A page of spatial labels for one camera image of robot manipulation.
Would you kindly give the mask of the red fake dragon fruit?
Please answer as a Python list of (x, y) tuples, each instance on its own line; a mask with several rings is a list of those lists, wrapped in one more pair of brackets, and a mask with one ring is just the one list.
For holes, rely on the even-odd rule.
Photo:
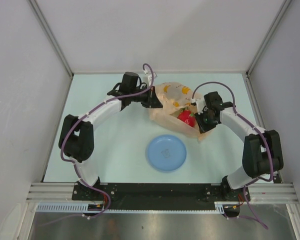
[(190, 110), (183, 110), (177, 118), (192, 128), (196, 125), (196, 118)]

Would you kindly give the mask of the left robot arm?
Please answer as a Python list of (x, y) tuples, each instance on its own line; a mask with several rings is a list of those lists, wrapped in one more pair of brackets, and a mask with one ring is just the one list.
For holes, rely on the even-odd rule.
[(97, 127), (132, 102), (141, 103), (147, 109), (163, 108), (154, 86), (156, 74), (152, 70), (144, 73), (147, 83), (137, 73), (125, 72), (121, 82), (107, 93), (100, 104), (79, 116), (69, 114), (63, 120), (58, 141), (61, 159), (74, 165), (78, 181), (84, 185), (83, 194), (90, 200), (97, 199), (101, 193), (96, 184), (99, 176), (89, 160), (95, 148), (94, 132)]

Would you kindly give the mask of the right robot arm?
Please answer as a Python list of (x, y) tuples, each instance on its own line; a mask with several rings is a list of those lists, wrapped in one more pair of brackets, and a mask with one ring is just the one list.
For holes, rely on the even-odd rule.
[(207, 133), (217, 125), (225, 125), (243, 142), (241, 167), (221, 180), (220, 194), (232, 201), (250, 183), (274, 173), (284, 167), (280, 135), (276, 130), (266, 130), (254, 125), (241, 115), (232, 102), (224, 102), (218, 92), (210, 92), (203, 98), (191, 99), (197, 108), (194, 115), (201, 133)]

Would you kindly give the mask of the translucent orange plastic bag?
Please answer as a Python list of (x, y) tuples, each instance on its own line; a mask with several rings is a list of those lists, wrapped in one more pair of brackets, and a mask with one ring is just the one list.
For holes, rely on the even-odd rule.
[(163, 128), (198, 141), (202, 141), (212, 133), (211, 130), (200, 133), (197, 123), (192, 127), (178, 119), (178, 115), (183, 110), (197, 113), (197, 107), (191, 105), (193, 91), (189, 87), (178, 82), (165, 82), (155, 86), (155, 93), (163, 107), (149, 109), (150, 120)]

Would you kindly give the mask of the blue plastic plate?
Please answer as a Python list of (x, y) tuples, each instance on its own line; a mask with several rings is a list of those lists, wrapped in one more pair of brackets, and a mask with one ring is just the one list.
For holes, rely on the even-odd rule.
[(154, 169), (169, 173), (178, 170), (185, 163), (187, 148), (178, 137), (163, 134), (148, 143), (145, 156)]

